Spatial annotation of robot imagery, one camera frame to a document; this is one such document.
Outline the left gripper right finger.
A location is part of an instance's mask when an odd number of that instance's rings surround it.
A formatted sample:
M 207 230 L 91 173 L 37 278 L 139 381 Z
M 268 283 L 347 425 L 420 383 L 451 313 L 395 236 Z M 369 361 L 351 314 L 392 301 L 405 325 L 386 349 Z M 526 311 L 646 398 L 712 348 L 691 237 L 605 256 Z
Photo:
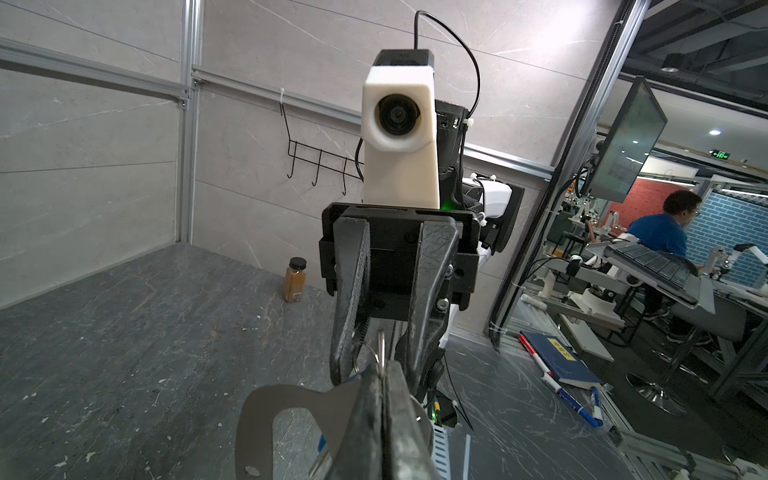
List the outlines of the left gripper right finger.
M 399 362 L 387 365 L 383 388 L 382 478 L 439 479 Z

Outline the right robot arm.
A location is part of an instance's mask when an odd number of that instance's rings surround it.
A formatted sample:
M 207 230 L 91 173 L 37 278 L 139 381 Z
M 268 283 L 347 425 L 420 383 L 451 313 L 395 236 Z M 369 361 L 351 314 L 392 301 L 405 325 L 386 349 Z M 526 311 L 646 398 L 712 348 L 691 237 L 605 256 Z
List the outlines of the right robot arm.
M 374 318 L 401 322 L 395 343 L 411 394 L 435 389 L 451 323 L 465 310 L 479 269 L 511 236 L 524 191 L 463 174 L 468 110 L 437 101 L 441 205 L 416 209 L 332 203 L 323 212 L 321 275 L 336 299 L 330 379 L 351 375 Z

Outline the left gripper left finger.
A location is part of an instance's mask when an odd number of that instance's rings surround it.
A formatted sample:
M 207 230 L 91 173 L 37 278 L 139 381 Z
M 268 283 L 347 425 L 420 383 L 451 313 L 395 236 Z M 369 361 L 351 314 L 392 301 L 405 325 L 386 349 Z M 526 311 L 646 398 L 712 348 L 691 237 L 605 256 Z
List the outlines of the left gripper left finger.
M 375 366 L 361 375 L 352 413 L 327 479 L 382 479 L 382 379 Z

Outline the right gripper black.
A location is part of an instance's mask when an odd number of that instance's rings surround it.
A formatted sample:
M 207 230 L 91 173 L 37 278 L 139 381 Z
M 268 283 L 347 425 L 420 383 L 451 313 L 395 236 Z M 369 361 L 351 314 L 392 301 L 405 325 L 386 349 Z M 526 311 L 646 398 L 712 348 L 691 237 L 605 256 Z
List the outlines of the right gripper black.
M 336 293 L 331 382 L 337 386 L 350 377 L 370 315 L 407 320 L 395 359 L 418 396 L 435 330 L 447 313 L 437 303 L 445 298 L 439 294 L 448 267 L 454 267 L 451 303 L 466 309 L 475 290 L 479 221 L 470 211 L 336 202 L 323 211 L 322 223 L 321 275 L 328 293 Z

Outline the silver metal plate keychain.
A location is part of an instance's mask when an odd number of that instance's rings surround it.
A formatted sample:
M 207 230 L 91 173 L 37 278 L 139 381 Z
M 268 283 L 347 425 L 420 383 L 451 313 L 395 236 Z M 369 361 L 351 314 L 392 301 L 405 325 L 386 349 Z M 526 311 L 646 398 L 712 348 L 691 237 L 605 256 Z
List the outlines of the silver metal plate keychain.
M 360 383 L 361 376 L 325 392 L 296 385 L 271 385 L 250 393 L 236 429 L 236 478 L 327 479 Z M 433 435 L 426 415 L 415 402 L 414 407 L 423 433 L 429 437 L 431 453 Z M 327 445 L 319 454 L 317 448 L 322 435 Z

